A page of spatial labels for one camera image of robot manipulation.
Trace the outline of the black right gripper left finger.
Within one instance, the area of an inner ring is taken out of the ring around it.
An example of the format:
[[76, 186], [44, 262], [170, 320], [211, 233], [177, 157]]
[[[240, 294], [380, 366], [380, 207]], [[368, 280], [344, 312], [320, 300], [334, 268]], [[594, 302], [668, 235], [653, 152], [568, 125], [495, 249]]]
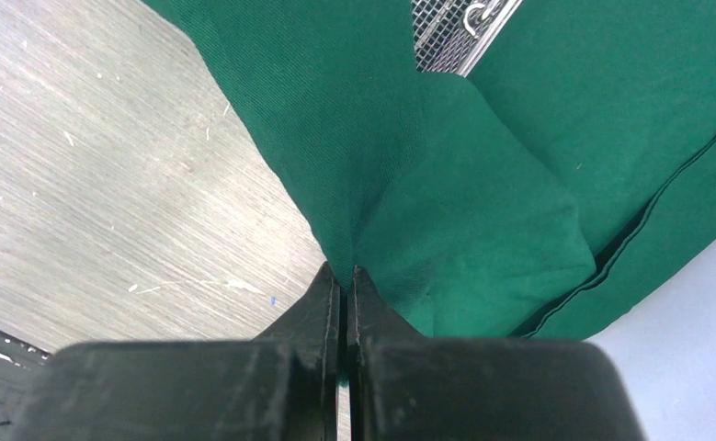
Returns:
[[334, 440], [341, 288], [322, 266], [250, 340], [93, 342], [34, 379], [14, 440]]

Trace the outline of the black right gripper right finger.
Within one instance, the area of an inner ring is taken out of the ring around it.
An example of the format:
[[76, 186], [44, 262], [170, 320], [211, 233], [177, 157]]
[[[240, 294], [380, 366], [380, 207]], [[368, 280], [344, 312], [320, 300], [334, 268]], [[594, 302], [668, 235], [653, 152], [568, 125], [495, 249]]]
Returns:
[[356, 440], [641, 440], [607, 355], [586, 342], [434, 338], [379, 295], [350, 290], [350, 411]]

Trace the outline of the green surgical drape cloth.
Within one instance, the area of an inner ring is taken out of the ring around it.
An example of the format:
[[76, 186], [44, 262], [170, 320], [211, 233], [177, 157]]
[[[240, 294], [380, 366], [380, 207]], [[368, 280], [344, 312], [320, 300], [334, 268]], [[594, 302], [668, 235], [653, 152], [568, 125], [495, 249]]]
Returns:
[[467, 77], [406, 1], [153, 1], [335, 276], [430, 336], [606, 328], [716, 239], [716, 1], [526, 1]]

